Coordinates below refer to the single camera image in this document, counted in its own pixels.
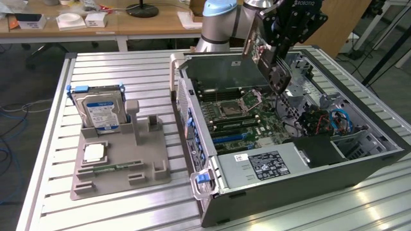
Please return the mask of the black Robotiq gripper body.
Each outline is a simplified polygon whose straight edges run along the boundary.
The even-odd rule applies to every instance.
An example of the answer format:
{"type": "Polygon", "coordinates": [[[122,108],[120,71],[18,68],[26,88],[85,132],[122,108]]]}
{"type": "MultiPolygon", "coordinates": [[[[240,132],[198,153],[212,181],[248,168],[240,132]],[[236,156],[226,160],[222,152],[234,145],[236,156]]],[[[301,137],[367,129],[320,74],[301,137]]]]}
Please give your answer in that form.
{"type": "Polygon", "coordinates": [[[320,0],[279,0],[277,7],[291,7],[291,44],[299,42],[299,36],[309,18],[321,12],[323,2],[320,0]]]}

